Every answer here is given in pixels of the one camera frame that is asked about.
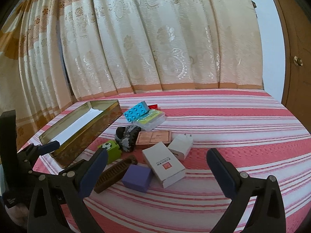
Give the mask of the person's left hand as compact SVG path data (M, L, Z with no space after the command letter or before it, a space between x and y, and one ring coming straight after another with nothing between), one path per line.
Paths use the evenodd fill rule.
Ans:
M11 208L5 206L5 210L15 224L27 228L29 210L25 205L19 203Z

